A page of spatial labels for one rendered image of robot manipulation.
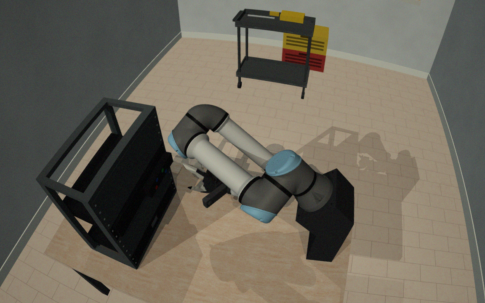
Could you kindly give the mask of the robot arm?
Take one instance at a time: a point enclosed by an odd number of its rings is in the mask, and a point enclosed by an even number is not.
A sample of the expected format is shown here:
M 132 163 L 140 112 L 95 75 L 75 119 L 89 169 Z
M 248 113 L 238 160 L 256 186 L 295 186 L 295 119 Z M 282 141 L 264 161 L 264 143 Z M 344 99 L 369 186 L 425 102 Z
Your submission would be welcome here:
M 265 172 L 252 176 L 209 142 L 207 132 L 218 132 Z M 241 209 L 263 223 L 270 223 L 294 195 L 306 212 L 322 208 L 333 192 L 332 181 L 319 174 L 293 150 L 273 155 L 229 114 L 218 106 L 196 105 L 187 111 L 168 137 L 170 146 L 183 158 L 195 159 L 223 183 L 205 196 L 208 208 L 227 193 Z

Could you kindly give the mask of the black server rack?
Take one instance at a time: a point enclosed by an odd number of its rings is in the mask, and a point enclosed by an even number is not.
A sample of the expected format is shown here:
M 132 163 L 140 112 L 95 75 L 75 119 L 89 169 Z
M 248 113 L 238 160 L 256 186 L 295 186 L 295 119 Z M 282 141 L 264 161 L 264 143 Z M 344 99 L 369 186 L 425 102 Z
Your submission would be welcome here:
M 124 136 L 113 106 L 141 112 Z M 112 133 L 72 188 L 49 179 L 103 111 Z M 36 181 L 91 249 L 137 270 L 177 191 L 172 163 L 155 106 L 103 97 Z M 92 224 L 88 233 L 75 217 Z

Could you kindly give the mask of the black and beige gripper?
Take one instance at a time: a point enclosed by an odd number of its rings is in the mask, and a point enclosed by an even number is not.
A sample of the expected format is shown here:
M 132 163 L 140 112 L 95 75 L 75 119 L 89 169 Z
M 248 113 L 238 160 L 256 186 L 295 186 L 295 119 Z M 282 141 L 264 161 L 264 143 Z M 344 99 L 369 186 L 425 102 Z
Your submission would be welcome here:
M 197 177 L 203 178 L 195 187 L 190 186 L 188 187 L 191 190 L 209 193 L 220 186 L 223 182 L 218 180 L 214 174 L 212 174 L 209 170 L 206 172 L 202 169 L 202 164 L 197 162 L 193 166 L 188 164 L 182 163 L 182 165 L 186 168 L 186 170 L 191 171 L 192 173 L 196 174 Z

